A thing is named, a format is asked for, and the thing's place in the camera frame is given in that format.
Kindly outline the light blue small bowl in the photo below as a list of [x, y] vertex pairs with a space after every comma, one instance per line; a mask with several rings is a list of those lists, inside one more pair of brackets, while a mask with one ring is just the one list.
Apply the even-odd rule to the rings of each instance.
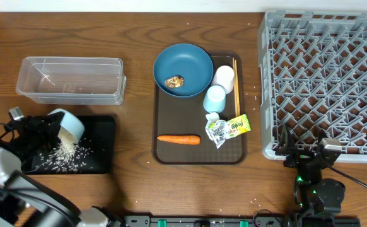
[[60, 123], [58, 138], [73, 144], [79, 143], [85, 130], [83, 123], [76, 116], [61, 108], [51, 111], [49, 115], [60, 112], [64, 115]]

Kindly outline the white rice pile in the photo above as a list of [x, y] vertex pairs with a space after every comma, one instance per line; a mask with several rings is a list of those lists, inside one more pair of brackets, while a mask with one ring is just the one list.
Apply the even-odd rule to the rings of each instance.
[[83, 160], [90, 154], [93, 154], [91, 148], [59, 139], [57, 147], [49, 154], [38, 156], [38, 163], [33, 164], [31, 173], [79, 173], [82, 167], [90, 168]]

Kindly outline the orange carrot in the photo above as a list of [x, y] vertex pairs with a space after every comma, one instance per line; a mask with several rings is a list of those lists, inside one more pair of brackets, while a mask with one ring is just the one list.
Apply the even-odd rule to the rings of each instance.
[[201, 138], [195, 135], [161, 135], [157, 139], [175, 144], [199, 145], [201, 143]]

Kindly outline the brown food scrap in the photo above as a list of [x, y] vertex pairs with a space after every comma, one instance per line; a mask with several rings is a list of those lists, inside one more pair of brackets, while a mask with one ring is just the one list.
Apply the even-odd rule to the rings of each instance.
[[175, 75], [165, 80], [168, 88], [179, 88], [184, 85], [184, 78], [181, 75]]

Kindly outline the dark blue bowl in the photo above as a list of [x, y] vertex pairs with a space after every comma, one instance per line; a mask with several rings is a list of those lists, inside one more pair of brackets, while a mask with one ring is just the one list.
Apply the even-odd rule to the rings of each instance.
[[[174, 76], [183, 78], [183, 85], [169, 88], [165, 81]], [[214, 65], [209, 54], [193, 44], [175, 44], [162, 50], [153, 65], [158, 88], [177, 98], [190, 98], [202, 93], [211, 83]]]

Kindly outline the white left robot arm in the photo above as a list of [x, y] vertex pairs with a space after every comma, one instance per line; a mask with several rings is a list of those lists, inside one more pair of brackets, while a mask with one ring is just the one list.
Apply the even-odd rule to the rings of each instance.
[[25, 226], [125, 226], [123, 218], [93, 206], [80, 210], [71, 201], [38, 183], [26, 173], [40, 154], [47, 154], [61, 144], [59, 134], [81, 139], [85, 127], [73, 114], [56, 109], [47, 115], [23, 116], [17, 108], [9, 111], [10, 121], [3, 123], [0, 136], [0, 226], [14, 226], [28, 207], [35, 212]]

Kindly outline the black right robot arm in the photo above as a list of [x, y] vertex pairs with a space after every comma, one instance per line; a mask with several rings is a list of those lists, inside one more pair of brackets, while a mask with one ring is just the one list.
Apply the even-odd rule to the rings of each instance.
[[288, 127], [284, 127], [276, 155], [285, 156], [283, 165], [297, 169], [294, 200], [301, 211], [288, 219], [288, 226], [334, 226], [334, 216], [341, 212], [345, 185], [332, 178], [323, 178], [322, 170], [330, 168], [342, 153], [337, 139], [320, 131], [311, 151], [298, 148]]

